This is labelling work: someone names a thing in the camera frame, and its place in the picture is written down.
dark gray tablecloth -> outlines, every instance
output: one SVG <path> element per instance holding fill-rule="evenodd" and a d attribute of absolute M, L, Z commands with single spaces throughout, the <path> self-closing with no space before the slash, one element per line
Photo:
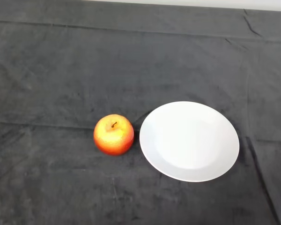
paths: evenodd
<path fill-rule="evenodd" d="M 148 112 L 182 100 L 237 129 L 218 179 L 141 152 Z M 120 157 L 93 143 L 111 113 L 136 133 Z M 75 224 L 281 224 L 281 12 L 0 0 L 0 225 Z"/>

apple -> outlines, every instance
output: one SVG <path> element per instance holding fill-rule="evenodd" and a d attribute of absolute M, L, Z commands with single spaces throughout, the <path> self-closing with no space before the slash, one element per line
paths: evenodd
<path fill-rule="evenodd" d="M 105 116 L 95 126 L 95 145 L 108 155 L 124 154 L 131 147 L 133 139 L 133 127 L 124 116 L 117 114 Z"/>

plate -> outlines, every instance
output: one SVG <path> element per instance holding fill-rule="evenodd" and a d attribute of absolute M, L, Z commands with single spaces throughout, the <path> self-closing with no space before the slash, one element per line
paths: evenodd
<path fill-rule="evenodd" d="M 189 182 L 223 175 L 239 153 L 232 124 L 215 109 L 195 102 L 172 102 L 153 110 L 140 128 L 140 146 L 157 170 Z"/>

white wall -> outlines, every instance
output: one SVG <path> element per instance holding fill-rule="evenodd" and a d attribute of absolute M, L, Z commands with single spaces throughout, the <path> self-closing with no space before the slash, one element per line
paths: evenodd
<path fill-rule="evenodd" d="M 281 0 L 104 0 L 177 6 L 245 8 L 281 11 Z"/>

plate rim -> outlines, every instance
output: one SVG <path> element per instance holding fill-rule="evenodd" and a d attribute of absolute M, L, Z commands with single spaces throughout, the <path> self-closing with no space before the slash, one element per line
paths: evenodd
<path fill-rule="evenodd" d="M 148 157 L 148 156 L 146 155 L 146 153 L 144 152 L 143 147 L 142 147 L 142 144 L 141 144 L 141 131 L 142 131 L 142 128 L 143 128 L 143 124 L 144 124 L 145 120 L 147 119 L 147 117 L 148 117 L 151 113 L 153 113 L 155 110 L 157 110 L 158 108 L 163 107 L 163 106 L 165 106 L 165 105 L 169 105 L 169 104 L 173 104 L 173 103 L 193 103 L 193 104 L 202 105 L 202 106 L 204 106 L 204 107 L 207 107 L 207 108 L 211 109 L 212 111 L 215 111 L 216 113 L 218 113 L 219 115 L 221 115 L 222 117 L 224 117 L 224 118 L 231 124 L 231 126 L 233 127 L 233 131 L 235 132 L 236 137 L 237 137 L 237 140 L 238 140 L 238 142 L 237 142 L 238 148 L 237 148 L 237 157 L 235 158 L 235 160 L 234 160 L 234 162 L 232 163 L 231 167 L 230 167 L 226 172 L 224 172 L 224 173 L 221 174 L 220 176 L 217 176 L 217 177 L 214 177 L 214 178 L 210 178 L 210 179 L 200 179 L 200 180 L 195 180 L 195 179 L 193 179 L 193 180 L 190 180 L 190 179 L 180 179 L 180 178 L 177 178 L 177 177 L 175 177 L 175 176 L 172 176 L 172 175 L 170 175 L 170 174 L 168 174 L 168 173 L 165 173 L 165 172 L 161 171 L 160 169 L 158 169 L 158 168 L 152 163 L 152 161 L 149 159 L 149 157 Z M 214 108 L 212 108 L 212 107 L 210 107 L 210 106 L 208 106 L 208 105 L 204 105 L 204 104 L 201 104 L 201 103 L 198 103 L 198 102 L 192 102 L 192 101 L 176 101 L 176 102 L 169 102 L 169 103 L 163 104 L 163 105 L 161 105 L 161 106 L 155 108 L 152 112 L 150 112 L 150 113 L 146 116 L 146 118 L 144 119 L 144 121 L 143 121 L 143 123 L 142 123 L 142 125 L 141 125 L 141 127 L 140 127 L 139 141 L 140 141 L 140 148 L 141 148 L 141 151 L 142 151 L 142 153 L 144 154 L 146 160 L 147 160 L 157 171 L 159 171 L 160 173 L 162 173 L 162 174 L 164 174 L 164 175 L 166 175 L 166 176 L 168 176 L 168 177 L 171 177 L 171 178 L 173 178 L 173 179 L 176 179 L 176 180 L 185 181 L 185 182 L 196 182 L 196 183 L 197 183 L 197 182 L 205 182 L 205 181 L 209 181 L 209 180 L 214 180 L 214 179 L 216 179 L 216 178 L 219 178 L 219 177 L 223 176 L 225 173 L 227 173 L 227 172 L 234 166 L 235 162 L 237 161 L 237 158 L 238 158 L 238 156 L 239 156 L 239 148 L 240 148 L 239 137 L 238 137 L 238 134 L 237 134 L 237 132 L 236 132 L 236 129 L 235 129 L 235 127 L 232 125 L 232 123 L 231 123 L 223 114 L 221 114 L 219 111 L 215 110 Z"/>

